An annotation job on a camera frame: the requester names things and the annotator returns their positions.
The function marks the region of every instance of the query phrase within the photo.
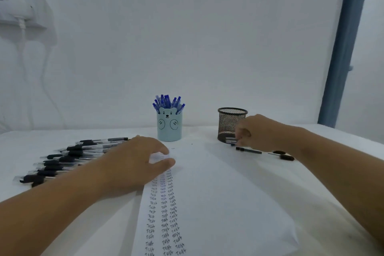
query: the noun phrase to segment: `tabletop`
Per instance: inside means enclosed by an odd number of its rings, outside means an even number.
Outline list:
[[[384,160],[384,145],[322,125],[311,132]],[[156,137],[156,128],[112,130],[14,131],[0,135],[0,201],[28,190],[13,181],[32,170],[39,157],[84,139]],[[168,147],[198,140],[217,143],[217,127],[183,127],[183,138]],[[300,250],[293,255],[383,255],[371,236],[298,161],[255,159],[263,170],[264,190],[293,218]],[[44,256],[129,256],[141,191],[99,201],[82,213],[46,249]]]

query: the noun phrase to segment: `bear-shaped pen cup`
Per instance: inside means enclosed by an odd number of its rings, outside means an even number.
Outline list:
[[[183,113],[176,114],[177,108],[159,109],[157,113],[157,138],[163,142],[173,142],[181,139]]]

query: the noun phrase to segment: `person's left arm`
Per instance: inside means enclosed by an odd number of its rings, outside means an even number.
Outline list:
[[[99,199],[136,190],[175,164],[149,163],[168,154],[153,138],[135,137],[99,159],[0,203],[0,252],[38,256],[84,210]]]

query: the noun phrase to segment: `paper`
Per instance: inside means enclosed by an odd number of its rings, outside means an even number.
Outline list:
[[[297,249],[293,220],[204,144],[171,149],[170,157],[176,165],[144,187],[132,256],[283,256]]]

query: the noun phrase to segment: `blue door frame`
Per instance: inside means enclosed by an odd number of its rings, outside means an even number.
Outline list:
[[[343,0],[318,123],[334,128],[350,68],[364,0]]]

